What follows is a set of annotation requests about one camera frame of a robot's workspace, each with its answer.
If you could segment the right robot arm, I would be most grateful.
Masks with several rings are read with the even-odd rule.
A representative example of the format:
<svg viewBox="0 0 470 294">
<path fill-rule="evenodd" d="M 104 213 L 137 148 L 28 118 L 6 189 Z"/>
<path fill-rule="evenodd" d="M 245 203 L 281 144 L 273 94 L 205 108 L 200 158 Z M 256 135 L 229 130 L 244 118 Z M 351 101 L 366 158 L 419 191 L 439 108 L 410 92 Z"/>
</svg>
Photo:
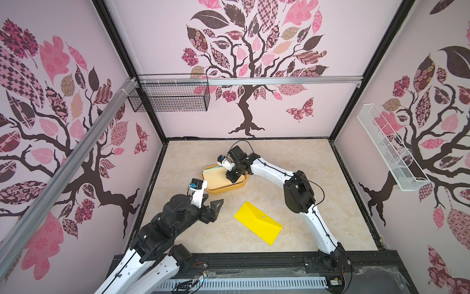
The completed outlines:
<svg viewBox="0 0 470 294">
<path fill-rule="evenodd" d="M 217 163 L 226 169 L 226 178 L 235 183 L 240 176 L 249 174 L 261 176 L 283 189 L 285 205 L 295 214 L 304 218 L 324 258 L 333 268 L 353 269 L 352 261 L 341 242 L 328 229 L 318 210 L 319 203 L 308 180 L 301 171 L 288 171 L 275 166 L 256 153 L 246 154 L 239 146 L 233 145 L 227 155 L 220 155 Z"/>
</svg>

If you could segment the yellow envelope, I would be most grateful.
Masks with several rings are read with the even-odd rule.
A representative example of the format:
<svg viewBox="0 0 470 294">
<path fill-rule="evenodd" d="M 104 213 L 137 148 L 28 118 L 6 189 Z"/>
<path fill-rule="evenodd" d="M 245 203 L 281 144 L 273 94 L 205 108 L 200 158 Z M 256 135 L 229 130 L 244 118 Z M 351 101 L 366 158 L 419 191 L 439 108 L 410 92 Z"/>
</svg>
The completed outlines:
<svg viewBox="0 0 470 294">
<path fill-rule="evenodd" d="M 272 246 L 283 226 L 250 202 L 245 202 L 234 218 Z"/>
</svg>

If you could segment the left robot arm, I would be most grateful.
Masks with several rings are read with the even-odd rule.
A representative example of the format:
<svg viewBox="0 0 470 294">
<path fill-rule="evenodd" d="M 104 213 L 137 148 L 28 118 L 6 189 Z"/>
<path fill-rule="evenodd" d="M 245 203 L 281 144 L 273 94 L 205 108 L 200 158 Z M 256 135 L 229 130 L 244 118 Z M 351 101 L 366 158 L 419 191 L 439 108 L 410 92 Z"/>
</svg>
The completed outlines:
<svg viewBox="0 0 470 294">
<path fill-rule="evenodd" d="M 161 213 L 144 225 L 131 241 L 124 257 L 109 274 L 97 294 L 151 294 L 176 276 L 189 263 L 192 254 L 176 238 L 193 224 L 215 222 L 224 200 L 197 207 L 193 197 L 177 194 Z"/>
</svg>

